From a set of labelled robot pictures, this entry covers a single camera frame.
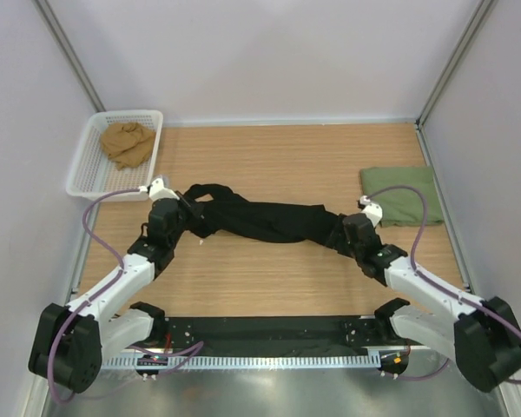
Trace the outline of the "green tank top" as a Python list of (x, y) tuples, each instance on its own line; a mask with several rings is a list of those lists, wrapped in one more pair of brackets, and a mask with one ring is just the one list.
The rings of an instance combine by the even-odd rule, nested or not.
[[(367, 196), (399, 185), (418, 190), (426, 200), (426, 224), (434, 226), (444, 222), (430, 167), (372, 167), (362, 169), (359, 178), (363, 194)], [(375, 199), (383, 210), (383, 227), (417, 227), (423, 221), (422, 202), (412, 190), (393, 189), (377, 195)]]

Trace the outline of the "black tank top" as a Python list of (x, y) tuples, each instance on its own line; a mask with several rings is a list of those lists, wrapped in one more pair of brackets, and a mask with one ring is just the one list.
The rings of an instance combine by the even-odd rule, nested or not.
[(310, 241), (349, 256), (343, 215), (322, 204), (250, 202), (220, 184), (195, 184), (184, 194), (199, 211), (189, 230), (202, 238), (219, 231), (269, 243)]

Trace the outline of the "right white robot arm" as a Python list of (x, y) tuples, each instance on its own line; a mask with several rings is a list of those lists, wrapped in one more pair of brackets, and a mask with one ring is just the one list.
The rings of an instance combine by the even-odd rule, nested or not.
[(521, 330), (509, 304), (484, 300), (443, 281), (401, 248), (383, 244), (364, 213), (340, 215), (331, 243), (362, 273), (410, 300), (397, 301), (374, 323), (378, 340), (416, 341), (453, 361), (477, 390), (489, 393), (521, 370)]

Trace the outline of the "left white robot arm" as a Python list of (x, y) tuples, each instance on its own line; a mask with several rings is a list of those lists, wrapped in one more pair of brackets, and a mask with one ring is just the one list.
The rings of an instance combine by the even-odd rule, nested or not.
[(181, 236), (199, 216), (198, 207), (182, 195), (153, 202), (140, 236), (107, 276), (68, 304), (51, 303), (42, 311), (29, 371), (51, 388), (80, 394), (123, 349), (138, 342), (160, 346), (167, 336), (161, 309), (136, 303), (124, 314), (118, 311), (168, 267)]

